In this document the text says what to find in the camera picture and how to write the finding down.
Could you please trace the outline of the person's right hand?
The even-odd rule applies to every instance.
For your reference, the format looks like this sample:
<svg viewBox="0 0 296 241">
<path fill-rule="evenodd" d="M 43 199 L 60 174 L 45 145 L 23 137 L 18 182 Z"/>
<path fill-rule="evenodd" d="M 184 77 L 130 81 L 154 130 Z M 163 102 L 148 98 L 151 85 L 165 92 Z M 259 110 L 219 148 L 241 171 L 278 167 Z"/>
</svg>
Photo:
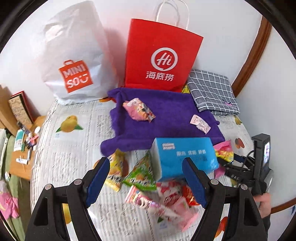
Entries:
<svg viewBox="0 0 296 241">
<path fill-rule="evenodd" d="M 259 203 L 259 213 L 261 218 L 265 218 L 271 214 L 271 195 L 264 193 L 262 195 L 256 195 L 253 197 L 255 202 Z"/>
</svg>

